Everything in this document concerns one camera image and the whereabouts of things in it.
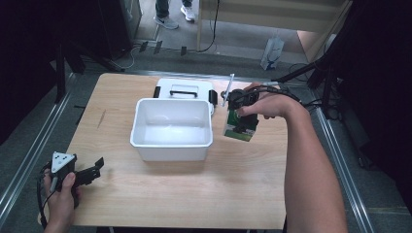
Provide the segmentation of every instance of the shoe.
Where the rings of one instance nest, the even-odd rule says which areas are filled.
[[[167,29],[176,29],[179,27],[179,24],[172,20],[170,17],[154,17],[154,21]]]
[[[191,7],[182,6],[181,12],[185,14],[187,21],[194,21],[194,12]]]

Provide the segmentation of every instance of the white plastic container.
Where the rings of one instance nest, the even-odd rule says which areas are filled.
[[[139,100],[130,143],[145,161],[204,160],[213,142],[205,100]]]

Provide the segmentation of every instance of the black handle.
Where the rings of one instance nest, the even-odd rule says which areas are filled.
[[[173,95],[173,94],[192,94],[194,95],[194,97],[197,98],[197,93],[191,92],[191,91],[170,90],[170,95]]]

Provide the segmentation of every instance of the gray floor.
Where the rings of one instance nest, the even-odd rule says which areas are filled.
[[[183,18],[179,11],[178,0],[172,0],[171,2],[171,16]],[[182,73],[185,75],[227,76],[230,73],[235,73],[236,77],[242,78],[245,81],[269,80],[282,77],[289,71],[302,66],[302,64],[292,66],[294,63],[305,62],[301,45],[293,31],[253,26],[242,27],[223,23],[218,24],[218,39],[216,40],[216,46],[212,47],[213,50],[206,53],[189,52],[185,56],[180,56],[178,49],[182,45],[188,46],[188,49],[193,47],[192,36],[195,34],[195,25],[197,23],[188,24],[183,20],[179,21],[181,31],[165,31],[162,29],[158,31],[157,39],[163,41],[163,47],[175,50],[161,50],[159,54],[154,54],[153,48],[148,48],[144,52],[135,50],[133,52],[134,63],[129,54],[126,54],[116,62],[121,66],[129,66],[133,63],[125,71],[128,74],[145,72],[147,74],[161,75],[165,73],[159,72],[173,72],[173,74]],[[205,24],[203,28],[207,28],[209,22],[204,21],[202,23]],[[285,50],[282,53],[282,62],[279,63],[277,70],[263,71],[259,66],[260,56],[267,39],[271,37],[274,31],[277,31],[286,43]],[[240,37],[240,35],[245,34],[251,36]],[[205,43],[202,44],[202,47],[208,45],[207,40],[208,37],[205,35]],[[45,143],[40,150],[34,151],[30,148],[33,142],[35,142],[38,133],[42,130],[43,123],[48,119],[50,112],[53,111],[53,108],[58,107],[53,103],[55,89],[45,96],[36,109],[15,130],[10,139],[0,147],[0,159],[3,161],[0,164],[2,171],[0,178],[1,190],[6,190],[15,174],[19,174],[17,169],[20,164],[24,164],[26,161],[24,160],[25,157],[37,156],[34,167],[31,171],[28,171],[29,176],[22,179],[24,186],[21,192],[19,192],[19,196],[16,200],[12,200],[11,204],[14,205],[5,222],[2,222],[1,232],[41,231],[41,227],[37,224],[36,219],[38,212],[35,197],[37,173],[41,166],[50,160],[50,155],[53,151],[65,151],[67,149],[76,130],[76,122],[82,114],[82,109],[75,108],[75,106],[86,106],[98,77],[104,72],[106,70],[100,65],[86,59],[85,73],[83,75],[76,74],[71,79],[68,79],[71,88],[69,89],[70,95],[67,98],[67,104],[51,134],[45,138]],[[303,82],[294,80],[289,83],[289,86],[305,102],[315,98],[312,91]],[[317,90],[315,94],[319,94],[319,92],[322,92],[322,90]],[[326,137],[322,126],[322,118],[319,117],[317,110],[311,113],[314,126],[326,152],[333,164],[337,165],[333,157],[332,149],[334,147]],[[370,228],[360,226],[362,219],[359,219],[354,203],[350,198],[354,193],[347,191],[345,188],[346,184],[341,179],[350,232],[412,232],[412,217],[407,212],[404,203],[397,193],[394,182],[379,170],[363,170],[358,164],[357,150],[352,145],[342,122],[330,120],[327,123],[330,124],[334,138],[338,141],[338,147],[343,154],[350,177],[353,179],[354,186],[359,192],[360,203],[364,205],[367,219],[371,223]],[[71,232],[94,231],[95,227],[90,226],[74,227]]]

